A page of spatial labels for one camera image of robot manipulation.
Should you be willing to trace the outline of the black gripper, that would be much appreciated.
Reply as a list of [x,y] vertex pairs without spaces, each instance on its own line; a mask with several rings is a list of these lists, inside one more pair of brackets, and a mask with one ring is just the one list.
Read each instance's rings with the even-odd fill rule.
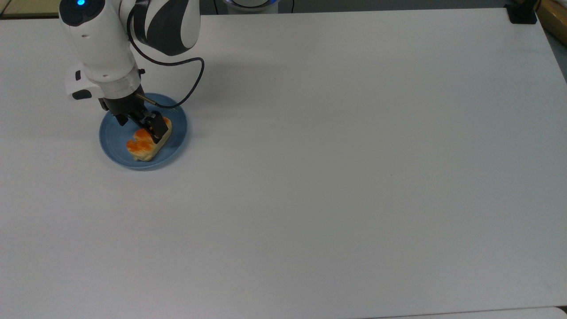
[[171,121],[161,113],[149,113],[144,106],[144,100],[137,94],[144,96],[144,90],[137,88],[133,93],[119,99],[99,98],[103,110],[109,112],[115,118],[119,126],[124,126],[128,121],[133,122],[139,128],[148,129],[155,144],[168,139],[171,133]]

